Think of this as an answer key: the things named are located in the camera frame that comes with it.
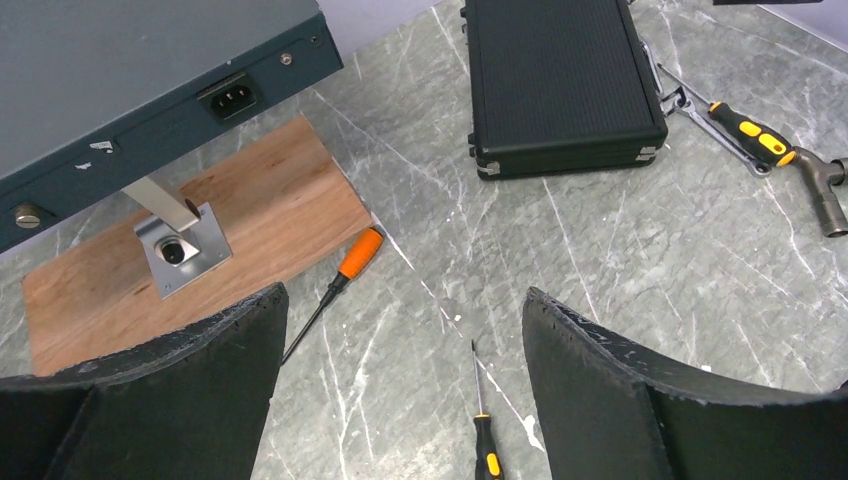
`marble countertop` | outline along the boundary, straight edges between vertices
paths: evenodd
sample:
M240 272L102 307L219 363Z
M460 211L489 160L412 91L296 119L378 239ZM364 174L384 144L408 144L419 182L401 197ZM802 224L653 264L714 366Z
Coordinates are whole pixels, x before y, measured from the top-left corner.
M821 235L796 170L755 179L681 116L649 168L482 182L460 6L166 167L184 181L303 112L390 237L281 370L255 478L470 478L472 338L510 478L550 478L521 340L530 286L714 373L804 392L848 378L848 239ZM848 54L757 7L632 12L708 97L848 155ZM21 277L134 209L115 195L4 257L0 375L30 369ZM286 285L290 338L342 255Z

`wooden board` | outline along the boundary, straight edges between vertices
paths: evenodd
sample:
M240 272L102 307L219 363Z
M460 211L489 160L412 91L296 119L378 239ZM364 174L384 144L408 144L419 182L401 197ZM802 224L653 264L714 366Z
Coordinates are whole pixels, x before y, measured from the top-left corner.
M209 202L233 256L161 300L130 215L23 280L36 375L124 350L286 281L372 224L347 179L297 118L182 187Z

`electronic device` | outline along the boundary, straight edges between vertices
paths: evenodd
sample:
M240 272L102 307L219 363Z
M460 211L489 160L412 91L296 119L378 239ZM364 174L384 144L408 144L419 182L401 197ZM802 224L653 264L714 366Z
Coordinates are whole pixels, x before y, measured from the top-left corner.
M0 252L342 68L315 0L0 3Z

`yellow-handled tool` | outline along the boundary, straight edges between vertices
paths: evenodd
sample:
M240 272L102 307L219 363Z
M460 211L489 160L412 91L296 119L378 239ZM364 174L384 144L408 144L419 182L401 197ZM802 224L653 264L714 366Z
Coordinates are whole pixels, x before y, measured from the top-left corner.
M477 365L477 348L471 340L471 356L474 360L474 379L477 381L477 403L480 413L474 417L477 427L477 466L474 480L502 480L503 468L495 445L495 435L492 432L492 417L483 411L483 396L480 390L480 370Z
M797 153L786 140L786 137L779 134L777 130L734 111L730 108L730 105L724 102L707 100L697 90L694 90L677 75L665 68L664 65L657 64L657 66L666 75L686 88L695 98L709 105L710 119L721 125L751 156L774 167L784 167L795 160Z

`screwdriver handle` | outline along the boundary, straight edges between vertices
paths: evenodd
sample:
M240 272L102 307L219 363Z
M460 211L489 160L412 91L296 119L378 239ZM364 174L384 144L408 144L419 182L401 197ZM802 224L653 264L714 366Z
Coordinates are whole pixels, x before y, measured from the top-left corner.
M775 129L735 112L724 102L713 103L709 115L761 162L783 167L797 155L789 141Z
M366 229L345 255L344 260L339 265L339 273L348 280L353 280L374 258L382 244L383 235L376 228Z
M474 417L474 426L477 427L477 468L474 480L502 480L503 470L495 446L495 435L492 433L492 417L477 415Z

